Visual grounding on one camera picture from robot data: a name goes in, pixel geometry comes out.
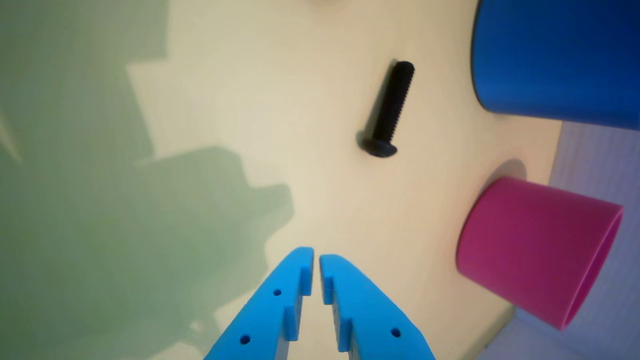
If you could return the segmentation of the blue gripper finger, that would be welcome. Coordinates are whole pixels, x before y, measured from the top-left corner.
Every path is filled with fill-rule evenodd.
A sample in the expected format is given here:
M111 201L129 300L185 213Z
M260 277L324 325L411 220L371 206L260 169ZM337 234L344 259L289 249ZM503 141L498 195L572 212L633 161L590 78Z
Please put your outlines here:
M212 346L206 360L286 360L313 289L314 250L286 255Z
M350 360L434 360L418 327L352 262L323 254L319 265L340 353Z

